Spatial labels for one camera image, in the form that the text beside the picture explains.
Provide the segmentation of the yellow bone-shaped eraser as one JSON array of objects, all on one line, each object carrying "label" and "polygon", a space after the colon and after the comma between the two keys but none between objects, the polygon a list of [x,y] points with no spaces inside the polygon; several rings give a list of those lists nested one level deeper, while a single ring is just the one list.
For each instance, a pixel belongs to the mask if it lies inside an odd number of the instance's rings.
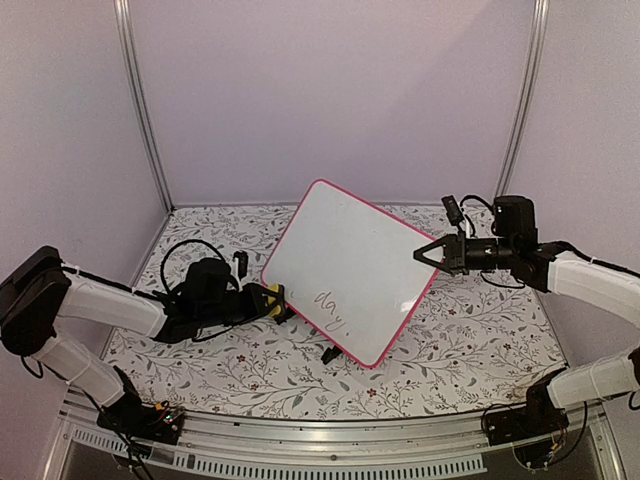
[{"label": "yellow bone-shaped eraser", "polygon": [[266,288],[267,316],[277,324],[285,321],[287,306],[285,302],[285,288],[280,284],[273,284]]}]

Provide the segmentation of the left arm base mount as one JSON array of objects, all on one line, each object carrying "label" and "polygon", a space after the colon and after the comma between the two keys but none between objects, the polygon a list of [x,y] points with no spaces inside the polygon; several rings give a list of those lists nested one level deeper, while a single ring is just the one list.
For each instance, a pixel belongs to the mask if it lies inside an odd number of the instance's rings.
[{"label": "left arm base mount", "polygon": [[168,401],[144,404],[131,380],[114,368],[123,383],[124,394],[112,406],[101,407],[97,425],[123,436],[176,445],[185,421],[185,409]]}]

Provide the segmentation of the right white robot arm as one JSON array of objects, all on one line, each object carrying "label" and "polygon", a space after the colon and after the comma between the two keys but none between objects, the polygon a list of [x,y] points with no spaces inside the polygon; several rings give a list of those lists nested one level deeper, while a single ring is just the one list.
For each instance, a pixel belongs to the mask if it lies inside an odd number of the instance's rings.
[{"label": "right white robot arm", "polygon": [[[638,273],[581,252],[567,241],[538,239],[532,200],[499,196],[489,204],[492,234],[471,238],[461,227],[460,202],[443,198],[449,223],[457,228],[416,249],[416,261],[449,275],[504,270],[526,287],[571,298],[639,324]],[[530,386],[517,415],[517,427],[537,436],[552,424],[556,411],[578,403],[609,400],[639,390],[639,351],[624,350],[588,364],[553,372]]]}]

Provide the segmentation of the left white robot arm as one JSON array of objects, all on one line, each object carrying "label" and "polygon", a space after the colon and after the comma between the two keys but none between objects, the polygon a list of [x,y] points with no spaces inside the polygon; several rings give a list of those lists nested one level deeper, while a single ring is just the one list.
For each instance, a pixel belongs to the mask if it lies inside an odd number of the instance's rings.
[{"label": "left white robot arm", "polygon": [[155,342],[204,341],[202,331],[224,334],[270,317],[288,319],[285,289],[246,282],[248,257],[227,261],[219,251],[189,265],[182,281],[163,281],[143,292],[85,272],[44,246],[1,284],[1,343],[30,357],[86,394],[128,434],[148,426],[148,412],[127,378],[62,332],[59,319],[91,321],[143,335]]}]

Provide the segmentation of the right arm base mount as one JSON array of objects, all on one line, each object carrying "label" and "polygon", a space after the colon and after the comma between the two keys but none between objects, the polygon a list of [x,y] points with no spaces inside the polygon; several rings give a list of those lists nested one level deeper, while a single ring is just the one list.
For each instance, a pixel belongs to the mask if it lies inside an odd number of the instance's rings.
[{"label": "right arm base mount", "polygon": [[569,419],[563,410],[542,401],[523,405],[491,404],[482,413],[480,427],[490,446],[514,445],[547,435],[541,446],[525,445],[514,451],[527,470],[547,469],[566,443]]}]

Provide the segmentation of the pink-framed whiteboard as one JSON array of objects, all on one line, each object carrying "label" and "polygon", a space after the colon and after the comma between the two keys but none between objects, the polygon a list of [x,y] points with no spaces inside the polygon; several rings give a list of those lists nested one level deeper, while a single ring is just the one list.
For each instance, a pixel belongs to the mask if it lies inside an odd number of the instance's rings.
[{"label": "pink-framed whiteboard", "polygon": [[433,284],[432,236],[323,179],[312,183],[260,280],[349,358],[376,368]]}]

